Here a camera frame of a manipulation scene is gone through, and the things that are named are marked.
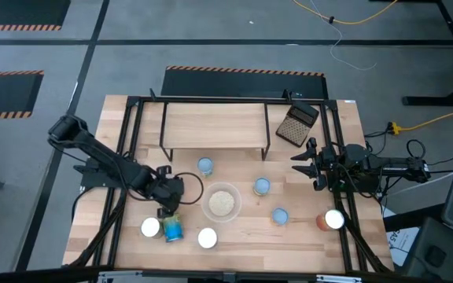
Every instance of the yellow cable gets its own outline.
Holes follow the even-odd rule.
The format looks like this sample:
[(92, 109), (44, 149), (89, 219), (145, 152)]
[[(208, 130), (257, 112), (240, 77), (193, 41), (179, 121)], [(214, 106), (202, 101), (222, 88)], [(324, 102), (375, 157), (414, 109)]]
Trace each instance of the yellow cable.
[(397, 130), (398, 130), (398, 131), (416, 130), (416, 129), (420, 128), (420, 127), (424, 127), (425, 125), (429, 125), (429, 124), (431, 124), (431, 123), (434, 123), (434, 122), (439, 121), (439, 120), (441, 120), (441, 119), (448, 118), (448, 117), (450, 117), (450, 116), (453, 116), (453, 113), (449, 113), (449, 114), (447, 114), (447, 115), (440, 116), (440, 117), (435, 118), (435, 119), (432, 119), (432, 120), (430, 120), (430, 121), (427, 121), (427, 122), (424, 122), (424, 123), (420, 123), (420, 124), (417, 125), (417, 126), (408, 127), (408, 128), (397, 127)]
[[(362, 24), (362, 23), (366, 23), (368, 20), (371, 20), (371, 19), (373, 19), (373, 18), (379, 16), (379, 15), (382, 14), (383, 12), (387, 11), (389, 8), (391, 8), (391, 6), (393, 6), (394, 4), (396, 4), (398, 1), (399, 1), (399, 0), (394, 0), (393, 2), (391, 2), (391, 4), (387, 5), (384, 9), (380, 10), (378, 13), (374, 14), (374, 15), (371, 16), (371, 17), (367, 17), (367, 18), (364, 19), (364, 20), (360, 20), (360, 21), (357, 21), (357, 22), (347, 22), (347, 21), (343, 21), (343, 20), (335, 20), (335, 19), (333, 19), (333, 22), (334, 22), (334, 23), (339, 23), (339, 24), (351, 24), (351, 25), (353, 25), (353, 24)], [(307, 11), (309, 11), (309, 12), (311, 12), (311, 13), (314, 13), (314, 14), (316, 14), (316, 15), (318, 15), (318, 16), (324, 18), (324, 19), (330, 20), (329, 17), (323, 16), (322, 14), (315, 12), (313, 9), (311, 9), (311, 8), (309, 8), (309, 7), (307, 7), (307, 6), (303, 5), (303, 4), (301, 4), (301, 3), (299, 3), (297, 0), (293, 0), (293, 2), (295, 2), (295, 4), (297, 4), (298, 6), (300, 6), (300, 7), (304, 8), (304, 9), (306, 9)]]

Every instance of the gray carpet floor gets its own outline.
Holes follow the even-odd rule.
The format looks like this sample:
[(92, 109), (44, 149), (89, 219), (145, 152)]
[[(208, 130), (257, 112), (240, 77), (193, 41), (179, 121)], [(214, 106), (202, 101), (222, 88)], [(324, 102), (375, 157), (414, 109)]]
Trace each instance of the gray carpet floor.
[[(89, 39), (102, 0), (72, 0), (59, 32), (0, 32), (0, 39)], [(315, 0), (321, 12), (360, 20), (386, 2)], [(445, 1), (453, 18), (453, 1)], [(336, 25), (344, 39), (451, 39), (434, 4), (398, 3), (366, 24)], [(337, 39), (318, 17), (291, 0), (112, 0), (100, 39)], [(12, 270), (39, 195), (52, 149), (47, 130), (68, 108), (87, 46), (0, 46), (0, 71), (44, 70), (30, 119), (0, 120), (0, 272)], [(332, 99), (356, 100), (365, 133), (388, 121), (409, 127), (452, 112), (450, 107), (408, 107), (401, 97), (444, 96), (453, 91), (453, 46), (338, 46), (334, 54), (369, 71), (358, 71), (330, 56), (330, 46), (97, 46), (76, 115), (95, 132), (106, 94), (157, 93), (167, 65), (265, 68), (324, 72)], [(429, 163), (453, 156), (453, 118), (399, 137), (387, 137), (385, 156), (406, 156), (405, 143), (417, 138)], [(371, 140), (377, 150), (382, 139)], [(61, 265), (70, 212), (78, 195), (76, 164), (62, 158), (35, 244), (30, 269)], [(436, 170), (453, 168), (441, 164)], [(395, 212), (444, 201), (450, 179), (389, 200)], [(400, 182), (392, 190), (409, 186)]]

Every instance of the orange and black striped tape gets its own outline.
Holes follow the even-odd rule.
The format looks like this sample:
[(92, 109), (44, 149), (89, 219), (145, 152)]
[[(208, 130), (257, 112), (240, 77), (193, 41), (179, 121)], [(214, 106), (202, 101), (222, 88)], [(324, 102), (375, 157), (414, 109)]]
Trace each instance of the orange and black striped tape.
[(215, 67), (191, 67), (191, 66), (167, 66), (167, 70), (186, 70), (186, 71), (210, 71), (210, 72), (245, 72), (255, 74), (275, 74), (275, 75), (317, 75), (323, 77), (320, 72), (299, 72), (299, 71), (274, 71), (261, 69), (240, 69), (240, 68), (215, 68)]
[(0, 24), (0, 31), (59, 31), (55, 24)]
[[(41, 71), (12, 71), (12, 72), (0, 72), (0, 75), (44, 75), (45, 72)], [(29, 118), (32, 115), (32, 111), (15, 111), (15, 112), (0, 112), (0, 119), (20, 119)]]
[(44, 71), (14, 71), (14, 72), (0, 72), (0, 75), (44, 75)]
[(0, 119), (29, 118), (32, 111), (0, 112)]

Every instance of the bowl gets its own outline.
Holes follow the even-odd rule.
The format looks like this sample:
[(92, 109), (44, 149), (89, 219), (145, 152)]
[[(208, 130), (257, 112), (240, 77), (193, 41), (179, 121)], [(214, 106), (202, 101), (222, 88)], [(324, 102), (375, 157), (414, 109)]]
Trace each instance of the bowl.
[[(209, 200), (211, 199), (214, 193), (219, 191), (227, 192), (234, 198), (234, 207), (224, 216), (218, 216), (212, 213), (211, 208), (209, 207)], [(234, 185), (227, 183), (227, 182), (217, 182), (210, 185), (204, 192), (204, 196), (202, 197), (202, 211), (204, 212), (205, 216), (211, 219), (214, 222), (229, 222), (230, 220), (234, 219), (239, 212), (241, 211), (242, 207), (242, 199), (241, 193), (239, 190), (234, 187)]]

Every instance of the black floor mat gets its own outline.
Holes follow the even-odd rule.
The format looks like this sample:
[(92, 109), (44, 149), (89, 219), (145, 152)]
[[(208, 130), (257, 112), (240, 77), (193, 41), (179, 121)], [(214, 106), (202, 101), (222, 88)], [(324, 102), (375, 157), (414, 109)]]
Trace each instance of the black floor mat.
[(328, 99), (326, 79), (319, 72), (168, 66), (161, 95), (209, 97), (295, 97)]
[(0, 31), (58, 31), (70, 0), (0, 0)]
[(0, 119), (31, 116), (43, 74), (43, 71), (0, 72)]

